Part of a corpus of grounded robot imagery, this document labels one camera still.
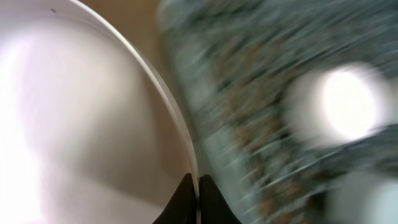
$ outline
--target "black object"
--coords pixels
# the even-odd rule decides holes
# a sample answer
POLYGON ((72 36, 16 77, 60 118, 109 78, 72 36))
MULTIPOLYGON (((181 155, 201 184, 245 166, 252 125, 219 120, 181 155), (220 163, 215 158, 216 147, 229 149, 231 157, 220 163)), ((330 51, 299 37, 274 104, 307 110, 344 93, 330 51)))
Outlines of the black object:
MULTIPOLYGON (((241 224, 232 213, 214 180, 209 175, 199 180, 199 208, 203 224, 241 224)), ((164 211, 153 224, 194 224, 197 200, 191 174, 185 174, 164 211)))

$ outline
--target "curved edge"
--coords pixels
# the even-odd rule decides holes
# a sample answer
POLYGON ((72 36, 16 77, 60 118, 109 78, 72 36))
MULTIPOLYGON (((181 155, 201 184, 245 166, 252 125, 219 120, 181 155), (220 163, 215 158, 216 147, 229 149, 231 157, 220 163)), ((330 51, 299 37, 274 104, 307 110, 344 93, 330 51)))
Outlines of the curved edge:
POLYGON ((90 7, 86 6, 82 2, 78 0, 68 0, 72 2, 73 4, 77 5, 78 7, 82 8, 86 12, 90 13, 92 16, 94 16, 97 20, 102 23, 107 29, 109 29, 113 35, 116 36, 126 47, 127 49, 133 54, 133 56, 137 59, 139 64, 143 67, 145 72, 148 74, 149 78, 152 80, 154 83, 157 91, 160 93, 163 101, 166 104, 166 107, 173 119, 173 122, 177 126, 178 130, 178 135, 182 138, 183 144, 187 147, 188 149, 188 156, 190 158, 190 167, 191 167, 191 172, 193 176, 193 186, 195 188, 195 195, 198 198, 199 197, 199 184, 198 184, 198 179, 199 179, 199 173, 198 173, 198 164, 197 164, 197 159, 195 155, 195 150, 193 148, 193 142, 191 139, 191 136, 188 131, 188 127, 185 123, 185 120, 182 116, 182 113, 180 109, 178 108, 178 104, 175 101, 173 95, 171 94, 169 88, 163 81, 162 77, 159 75, 159 73, 155 70, 155 68, 146 61, 146 59, 143 58, 143 56, 137 51, 135 47, 133 47, 130 42, 119 32, 117 31, 106 19, 104 19, 102 16, 100 16, 97 12, 92 10, 90 7))

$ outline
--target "patterned placemat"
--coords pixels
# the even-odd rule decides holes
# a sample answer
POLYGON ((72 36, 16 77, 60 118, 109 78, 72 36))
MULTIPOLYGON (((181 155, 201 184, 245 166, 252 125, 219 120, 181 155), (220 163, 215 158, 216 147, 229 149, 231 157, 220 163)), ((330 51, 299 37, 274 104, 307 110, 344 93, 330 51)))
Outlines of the patterned placemat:
POLYGON ((198 143, 244 223, 323 223, 325 192, 351 170, 398 174, 398 133, 308 150, 280 115, 284 90, 316 68, 398 72, 397 1, 174 1, 162 30, 198 143))

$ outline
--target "blurry white object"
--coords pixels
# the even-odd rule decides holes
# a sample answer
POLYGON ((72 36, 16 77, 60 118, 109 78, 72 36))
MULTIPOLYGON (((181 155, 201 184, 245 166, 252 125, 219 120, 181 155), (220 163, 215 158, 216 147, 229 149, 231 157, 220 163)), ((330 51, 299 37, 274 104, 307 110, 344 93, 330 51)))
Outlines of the blurry white object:
POLYGON ((332 223, 398 223, 398 179, 353 172, 328 197, 328 219, 332 223))
POLYGON ((285 122, 309 147, 370 137, 391 122, 392 90, 374 67, 349 63, 303 75, 290 87, 285 122))
POLYGON ((197 187, 192 142, 169 90, 78 1, 0 2, 0 106, 0 223, 152 223, 184 173, 197 187), (149 88, 187 149, 173 152, 178 180, 162 164, 149 88))

